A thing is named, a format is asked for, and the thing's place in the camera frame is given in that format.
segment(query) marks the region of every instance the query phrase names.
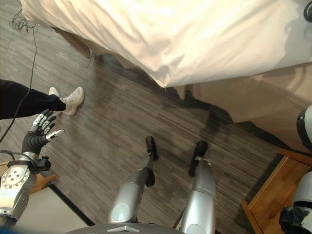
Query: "person's leg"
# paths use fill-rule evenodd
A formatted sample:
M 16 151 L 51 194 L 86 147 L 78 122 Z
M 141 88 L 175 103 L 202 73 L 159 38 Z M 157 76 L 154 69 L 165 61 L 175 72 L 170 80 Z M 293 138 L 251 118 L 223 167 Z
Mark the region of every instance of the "person's leg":
M 26 95 L 28 88 L 9 80 L 0 80 L 0 119 L 13 118 L 20 100 Z M 32 116 L 45 109 L 63 111 L 66 104 L 55 95 L 47 95 L 31 89 L 22 102 L 17 117 Z

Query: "black wire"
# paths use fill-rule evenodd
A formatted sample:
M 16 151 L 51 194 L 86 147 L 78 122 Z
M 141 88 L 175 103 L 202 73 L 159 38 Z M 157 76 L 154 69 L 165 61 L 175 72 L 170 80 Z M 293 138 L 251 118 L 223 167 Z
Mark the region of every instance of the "black wire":
M 30 90 L 31 90 L 31 85 L 32 85 L 32 82 L 33 82 L 33 76 L 34 76 L 34 67 L 35 67 L 35 59 L 36 59 L 36 55 L 37 55 L 37 44 L 36 44 L 36 40 L 35 40 L 35 32 L 34 32 L 34 29 L 35 29 L 35 25 L 33 27 L 31 27 L 33 29 L 33 38 L 34 38 L 34 43 L 35 43 L 35 55 L 34 55 L 34 60 L 33 60 L 33 66 L 32 66 L 32 69 L 31 69 L 31 77 L 30 77 L 30 82 L 29 82 L 29 88 L 28 88 L 28 91 L 26 93 L 26 95 L 19 101 L 19 104 L 16 108 L 16 111 L 15 111 L 15 114 L 14 114 L 14 117 L 9 125 L 9 127 L 5 130 L 4 134 L 2 135 L 2 137 L 0 138 L 0 142 L 2 142 L 2 140 L 4 139 L 4 137 L 6 136 L 6 134 L 8 133 L 8 131 L 10 130 L 10 128 L 12 127 L 15 119 L 16 119 L 16 116 L 17 114 L 19 113 L 19 110 L 20 110 L 20 106 L 22 104 L 22 102 L 24 101 L 24 99 L 29 95 L 30 93 Z
M 16 30 L 21 30 L 22 28 L 25 28 L 28 32 L 28 28 L 34 28 L 36 24 L 33 26 L 28 26 L 28 21 L 24 16 L 18 16 L 22 12 L 22 9 L 20 9 L 19 12 L 17 12 L 14 16 L 12 21 L 9 22 L 10 26 Z
M 9 151 L 9 150 L 1 150 L 0 153 L 8 154 L 8 155 L 10 155 L 10 156 L 12 157 L 13 161 L 16 161 L 16 160 L 15 160 L 15 157 L 14 157 L 14 155 L 12 154 L 11 151 Z
M 32 160 L 32 158 L 30 156 L 26 155 L 26 154 L 15 153 L 15 152 L 12 152 L 12 151 L 9 151 L 9 150 L 0 150 L 0 153 L 1 154 L 8 154 L 8 155 L 10 155 L 14 161 L 16 161 L 16 160 L 15 160 L 13 155 L 23 155 L 24 157 L 26 157 L 31 162 L 31 164 L 33 165 L 34 168 L 37 168 L 37 166 L 36 166 L 35 162 Z

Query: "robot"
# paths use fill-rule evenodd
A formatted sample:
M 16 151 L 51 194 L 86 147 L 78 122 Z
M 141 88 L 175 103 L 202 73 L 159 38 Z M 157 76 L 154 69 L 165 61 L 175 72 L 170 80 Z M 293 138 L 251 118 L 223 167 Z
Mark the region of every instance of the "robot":
M 53 127 L 51 111 L 42 112 L 33 122 L 23 143 L 22 153 L 2 151 L 20 155 L 9 162 L 9 169 L 1 179 L 0 225 L 12 227 L 25 210 L 36 174 L 48 171 L 51 163 L 48 157 L 39 159 L 41 148 L 64 130 L 49 133 Z M 297 129 L 303 144 L 312 149 L 312 105 L 299 114 Z M 151 136 L 146 138 L 147 155 L 122 184 L 108 215 L 108 224 L 90 226 L 68 232 L 68 234 L 121 233 L 141 234 L 214 234 L 215 233 L 215 178 L 210 162 L 204 158 L 207 143 L 200 141 L 194 150 L 189 175 L 194 177 L 179 230 L 151 223 L 138 223 L 137 211 L 144 187 L 155 184 L 153 163 L 157 160 L 156 144 Z M 293 207 L 281 211 L 280 224 L 286 234 L 311 234 L 312 232 L 312 171 L 301 180 L 293 198 Z

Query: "person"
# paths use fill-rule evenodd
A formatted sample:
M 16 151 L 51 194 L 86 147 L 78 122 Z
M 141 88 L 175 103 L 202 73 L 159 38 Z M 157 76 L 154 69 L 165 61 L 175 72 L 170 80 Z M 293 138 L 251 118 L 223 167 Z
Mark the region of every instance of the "person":
M 0 119 L 13 118 L 20 100 L 28 92 L 28 87 L 11 81 L 0 80 Z M 84 100 L 84 90 L 81 87 L 75 89 L 67 97 L 59 97 L 56 88 L 51 87 L 49 94 L 31 89 L 28 96 L 22 102 L 17 117 L 27 117 L 39 114 L 49 109 L 62 112 L 65 115 L 74 115 L 77 108 Z

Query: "robot finger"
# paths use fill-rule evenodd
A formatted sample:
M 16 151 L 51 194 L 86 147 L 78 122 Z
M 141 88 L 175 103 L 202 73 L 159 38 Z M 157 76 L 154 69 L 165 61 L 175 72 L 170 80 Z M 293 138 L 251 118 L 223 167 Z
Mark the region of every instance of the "robot finger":
M 49 133 L 49 131 L 55 126 L 55 123 L 50 123 L 43 131 L 43 133 L 46 135 Z
M 44 110 L 42 111 L 38 116 L 37 118 L 34 120 L 33 122 L 33 127 L 38 127 L 39 123 L 41 122 L 42 118 L 47 114 L 49 113 L 49 110 Z
M 60 129 L 60 130 L 57 130 L 57 131 L 54 131 L 54 132 L 50 133 L 49 135 L 46 135 L 45 137 L 46 137 L 46 139 L 48 141 L 50 141 L 50 140 L 52 140 L 52 139 L 62 135 L 63 133 L 65 133 L 65 130 L 64 129 Z
M 43 123 L 45 122 L 45 120 L 46 120 L 50 115 L 52 115 L 52 114 L 53 114 L 53 111 L 49 111 L 48 113 L 46 113 L 46 114 L 44 115 L 44 117 L 42 118 L 42 120 L 40 121 L 39 127 L 41 127 L 41 126 L 43 125 Z
M 44 131 L 44 129 L 53 121 L 55 120 L 57 117 L 56 116 L 51 116 L 49 117 L 42 125 L 41 129 Z

